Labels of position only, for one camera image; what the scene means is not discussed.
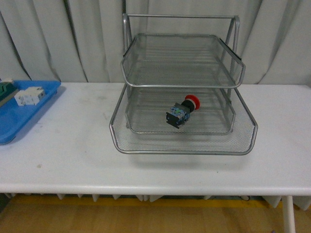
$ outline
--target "lower mesh tray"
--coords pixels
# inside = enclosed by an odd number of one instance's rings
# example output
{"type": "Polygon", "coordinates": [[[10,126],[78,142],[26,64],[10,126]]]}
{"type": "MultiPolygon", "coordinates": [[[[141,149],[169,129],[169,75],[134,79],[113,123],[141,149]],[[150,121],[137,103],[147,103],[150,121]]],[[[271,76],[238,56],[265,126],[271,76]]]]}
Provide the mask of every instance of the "lower mesh tray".
{"type": "Polygon", "coordinates": [[[128,127],[135,133],[222,135],[232,130],[235,112],[220,89],[132,88],[125,115],[128,127]],[[201,107],[190,114],[179,129],[166,123],[166,112],[185,96],[199,98],[201,107]]]}
{"type": "MultiPolygon", "coordinates": [[[[235,112],[233,127],[228,133],[220,135],[210,134],[209,132],[135,132],[133,124],[130,125],[128,122],[129,118],[132,117],[132,110],[128,103],[133,101],[128,96],[131,96],[135,91],[139,92],[141,90],[133,89],[134,92],[131,93],[129,87],[124,86],[109,125],[113,142],[117,150],[122,153],[244,155],[249,153],[254,146],[258,126],[237,89],[232,90],[230,97],[235,112]]],[[[190,118],[194,117],[196,112],[191,114],[190,118]]]]}

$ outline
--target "desk organizer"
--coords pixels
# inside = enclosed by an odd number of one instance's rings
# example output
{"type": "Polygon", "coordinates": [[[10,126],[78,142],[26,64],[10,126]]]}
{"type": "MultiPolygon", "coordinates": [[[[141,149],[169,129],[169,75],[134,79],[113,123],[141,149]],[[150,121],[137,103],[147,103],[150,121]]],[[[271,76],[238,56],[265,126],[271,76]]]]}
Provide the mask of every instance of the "desk organizer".
{"type": "Polygon", "coordinates": [[[238,17],[123,14],[121,69],[126,84],[109,126],[117,150],[129,154],[249,153],[258,126],[237,90],[245,72],[235,54],[238,32],[238,17]],[[133,40],[129,17],[231,22],[225,42],[209,34],[139,33],[133,40]],[[189,94],[200,100],[200,108],[182,127],[173,127],[166,122],[166,112],[189,94]]]}

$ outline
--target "tray rim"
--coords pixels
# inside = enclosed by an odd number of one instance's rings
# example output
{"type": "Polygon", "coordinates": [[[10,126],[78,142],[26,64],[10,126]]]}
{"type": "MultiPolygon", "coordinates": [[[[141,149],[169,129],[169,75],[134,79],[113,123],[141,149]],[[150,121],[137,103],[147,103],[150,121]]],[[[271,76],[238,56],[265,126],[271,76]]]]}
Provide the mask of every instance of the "tray rim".
{"type": "Polygon", "coordinates": [[[175,150],[131,150],[131,151],[128,151],[128,150],[122,150],[119,145],[118,145],[118,142],[117,142],[117,139],[116,139],[116,134],[115,134],[115,131],[114,131],[114,128],[113,128],[113,122],[115,120],[115,117],[116,117],[116,114],[118,112],[118,109],[120,107],[120,104],[121,104],[121,101],[122,101],[122,98],[123,98],[123,95],[126,91],[126,88],[127,88],[127,84],[124,84],[124,87],[122,89],[122,92],[120,94],[120,97],[118,99],[118,102],[117,102],[117,105],[116,105],[116,108],[112,114],[112,117],[111,117],[111,120],[109,122],[109,129],[110,129],[110,133],[111,133],[111,136],[112,136],[112,141],[113,141],[113,144],[115,145],[116,149],[123,153],[123,154],[188,154],[188,155],[246,155],[248,154],[254,147],[254,144],[255,144],[255,140],[256,140],[256,136],[257,136],[257,131],[258,131],[258,124],[257,122],[255,121],[254,119],[254,116],[252,115],[252,113],[249,111],[249,108],[247,107],[245,101],[243,100],[241,94],[239,93],[238,89],[237,88],[234,88],[241,104],[243,105],[243,107],[245,108],[246,112],[248,113],[250,119],[253,121],[253,124],[254,124],[254,129],[253,129],[253,134],[252,134],[252,138],[251,138],[251,143],[250,143],[250,146],[248,148],[248,150],[246,151],[243,151],[243,152],[232,152],[232,151],[184,151],[184,150],[178,150],[178,151],[175,151],[175,150]]]}
{"type": "Polygon", "coordinates": [[[211,35],[211,34],[168,34],[168,33],[139,33],[135,36],[133,41],[131,42],[130,46],[126,50],[126,52],[123,55],[123,59],[121,60],[121,70],[123,74],[123,79],[125,82],[131,86],[131,87],[171,87],[171,88],[223,88],[223,89],[233,89],[239,87],[244,79],[245,75],[245,64],[242,62],[241,58],[218,36],[211,35]],[[129,56],[130,52],[133,50],[134,45],[138,41],[138,37],[141,35],[150,35],[150,36],[167,36],[167,37],[173,37],[173,36],[180,36],[180,37],[214,37],[218,41],[218,43],[229,53],[229,55],[242,67],[241,74],[239,81],[236,85],[231,86],[224,86],[224,85],[207,85],[207,86],[201,86],[201,85],[167,85],[167,84],[133,84],[130,83],[127,79],[127,76],[125,74],[125,68],[124,68],[124,62],[129,56]]]}

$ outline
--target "white tabletop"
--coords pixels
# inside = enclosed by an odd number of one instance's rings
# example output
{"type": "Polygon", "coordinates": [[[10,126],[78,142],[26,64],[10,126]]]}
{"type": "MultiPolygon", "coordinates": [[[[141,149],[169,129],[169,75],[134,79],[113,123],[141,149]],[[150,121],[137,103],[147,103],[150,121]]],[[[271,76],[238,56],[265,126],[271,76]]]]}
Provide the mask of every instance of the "white tabletop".
{"type": "Polygon", "coordinates": [[[16,139],[0,146],[0,192],[311,196],[309,87],[239,87],[259,125],[245,156],[119,153],[109,121],[122,87],[63,83],[16,139]]]}

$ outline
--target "blue tray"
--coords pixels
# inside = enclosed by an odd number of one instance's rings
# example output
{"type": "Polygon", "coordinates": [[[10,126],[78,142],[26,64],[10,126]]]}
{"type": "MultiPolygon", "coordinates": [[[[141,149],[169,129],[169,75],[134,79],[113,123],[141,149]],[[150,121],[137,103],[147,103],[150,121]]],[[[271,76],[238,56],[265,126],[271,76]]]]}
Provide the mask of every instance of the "blue tray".
{"type": "Polygon", "coordinates": [[[45,97],[37,105],[18,106],[12,98],[0,107],[0,145],[11,142],[26,123],[56,94],[60,82],[57,81],[14,81],[19,90],[30,86],[41,86],[45,97]]]}

